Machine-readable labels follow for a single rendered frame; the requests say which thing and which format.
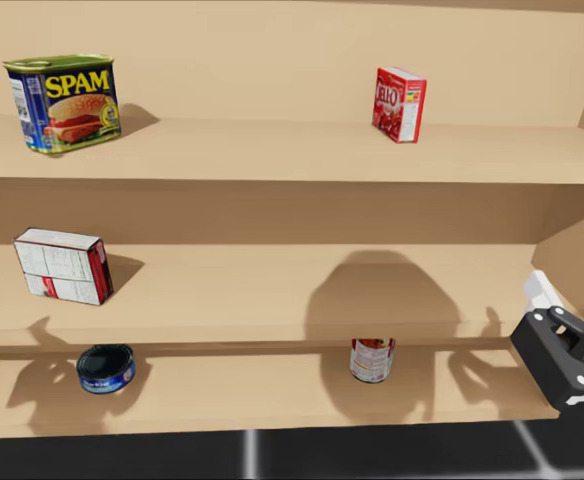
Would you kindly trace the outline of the red and white can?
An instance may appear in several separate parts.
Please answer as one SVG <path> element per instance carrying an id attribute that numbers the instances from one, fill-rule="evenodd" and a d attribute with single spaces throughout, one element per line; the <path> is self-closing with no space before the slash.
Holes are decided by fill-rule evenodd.
<path id="1" fill-rule="evenodd" d="M 394 338 L 352 340 L 350 354 L 350 373 L 357 380 L 378 384 L 390 374 L 394 348 Z"/>

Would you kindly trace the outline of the pale wooden shelf unit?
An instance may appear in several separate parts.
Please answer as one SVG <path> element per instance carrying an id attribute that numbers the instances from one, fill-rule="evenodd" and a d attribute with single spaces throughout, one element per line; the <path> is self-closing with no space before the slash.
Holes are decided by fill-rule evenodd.
<path id="1" fill-rule="evenodd" d="M 32 151 L 3 63 L 72 54 L 122 134 Z M 417 143 L 379 67 L 427 80 Z M 100 237 L 113 295 L 31 294 L 29 228 Z M 584 0 L 0 0 L 0 438 L 554 419 L 509 342 L 536 269 L 584 317 Z"/>

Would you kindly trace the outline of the green and blue rectangular can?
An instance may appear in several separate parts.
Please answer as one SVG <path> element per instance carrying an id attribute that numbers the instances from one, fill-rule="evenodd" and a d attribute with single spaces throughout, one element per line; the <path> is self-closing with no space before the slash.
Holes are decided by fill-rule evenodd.
<path id="1" fill-rule="evenodd" d="M 5 61 L 26 146 L 60 155 L 119 137 L 113 64 L 103 54 Z"/>

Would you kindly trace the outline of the blue flat can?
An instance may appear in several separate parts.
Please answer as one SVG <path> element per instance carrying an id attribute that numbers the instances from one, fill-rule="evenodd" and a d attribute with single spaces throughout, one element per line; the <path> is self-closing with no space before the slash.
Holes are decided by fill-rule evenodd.
<path id="1" fill-rule="evenodd" d="M 93 345 L 79 356 L 76 372 L 81 388 L 91 394 L 111 394 L 134 378 L 133 350 L 126 344 Z"/>

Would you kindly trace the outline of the red and white carton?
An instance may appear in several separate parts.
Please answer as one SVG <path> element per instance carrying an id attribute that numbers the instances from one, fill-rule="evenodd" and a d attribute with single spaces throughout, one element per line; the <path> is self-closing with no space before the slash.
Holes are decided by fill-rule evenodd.
<path id="1" fill-rule="evenodd" d="M 98 236 L 29 228 L 13 244 L 33 295 L 100 306 L 114 293 Z"/>

